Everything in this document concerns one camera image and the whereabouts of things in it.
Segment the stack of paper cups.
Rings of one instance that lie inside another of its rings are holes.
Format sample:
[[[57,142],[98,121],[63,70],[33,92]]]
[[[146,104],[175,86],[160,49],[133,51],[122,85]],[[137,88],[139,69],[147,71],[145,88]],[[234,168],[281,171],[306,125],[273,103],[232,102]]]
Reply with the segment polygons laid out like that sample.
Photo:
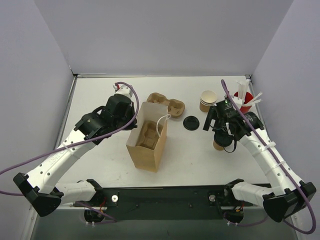
[[[210,107],[213,106],[218,99],[217,94],[211,90],[205,90],[201,93],[199,109],[207,113],[210,110]]]

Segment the black plastic cup lid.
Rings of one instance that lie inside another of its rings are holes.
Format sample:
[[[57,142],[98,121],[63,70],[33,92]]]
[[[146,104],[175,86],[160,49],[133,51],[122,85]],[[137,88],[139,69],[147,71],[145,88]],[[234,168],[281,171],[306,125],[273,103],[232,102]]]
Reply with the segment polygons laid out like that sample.
[[[225,132],[216,131],[214,134],[214,142],[220,147],[228,147],[233,142],[233,137]]]

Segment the brown paper coffee cup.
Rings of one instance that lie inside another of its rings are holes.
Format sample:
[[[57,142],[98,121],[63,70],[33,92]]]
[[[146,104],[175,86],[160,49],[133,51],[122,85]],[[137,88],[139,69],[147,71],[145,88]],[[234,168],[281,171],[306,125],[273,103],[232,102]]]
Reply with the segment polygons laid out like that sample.
[[[217,151],[223,151],[224,147],[220,146],[219,144],[217,144],[215,141],[213,141],[213,147],[217,150]]]

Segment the single brown cup carrier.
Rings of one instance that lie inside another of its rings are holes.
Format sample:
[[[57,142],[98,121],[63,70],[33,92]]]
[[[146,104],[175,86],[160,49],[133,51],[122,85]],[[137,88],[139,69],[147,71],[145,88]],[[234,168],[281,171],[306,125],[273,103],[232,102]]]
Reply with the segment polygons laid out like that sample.
[[[154,121],[146,120],[141,128],[136,146],[154,150],[158,142],[159,135]]]

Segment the brown paper bag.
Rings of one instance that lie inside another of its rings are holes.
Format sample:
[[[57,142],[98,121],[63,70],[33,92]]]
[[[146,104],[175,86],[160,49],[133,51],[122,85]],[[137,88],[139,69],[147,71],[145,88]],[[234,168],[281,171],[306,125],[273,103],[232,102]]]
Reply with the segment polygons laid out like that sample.
[[[161,163],[167,140],[168,107],[159,103],[143,102],[137,115],[137,128],[126,142],[130,158],[137,169],[156,173]]]

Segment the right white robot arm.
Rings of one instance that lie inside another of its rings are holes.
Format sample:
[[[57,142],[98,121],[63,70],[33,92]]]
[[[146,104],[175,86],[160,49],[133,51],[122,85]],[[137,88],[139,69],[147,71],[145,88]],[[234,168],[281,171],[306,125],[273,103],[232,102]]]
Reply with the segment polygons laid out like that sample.
[[[236,201],[260,206],[272,220],[280,223],[304,209],[307,206],[305,201],[315,195],[314,184],[304,182],[288,166],[255,113],[239,113],[226,98],[209,108],[203,130],[212,130],[214,142],[220,147],[240,142],[269,181],[270,187],[253,185],[241,179],[227,184],[227,192]]]

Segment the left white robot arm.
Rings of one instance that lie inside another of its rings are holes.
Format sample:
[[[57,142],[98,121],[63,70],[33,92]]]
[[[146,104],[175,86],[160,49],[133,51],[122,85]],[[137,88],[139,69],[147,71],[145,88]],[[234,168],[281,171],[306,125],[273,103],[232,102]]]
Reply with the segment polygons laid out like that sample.
[[[137,127],[130,93],[115,93],[106,105],[85,114],[61,143],[40,165],[28,173],[18,173],[13,181],[40,217],[55,211],[61,204],[101,203],[102,187],[93,179],[59,183],[61,177],[88,151],[121,130]]]

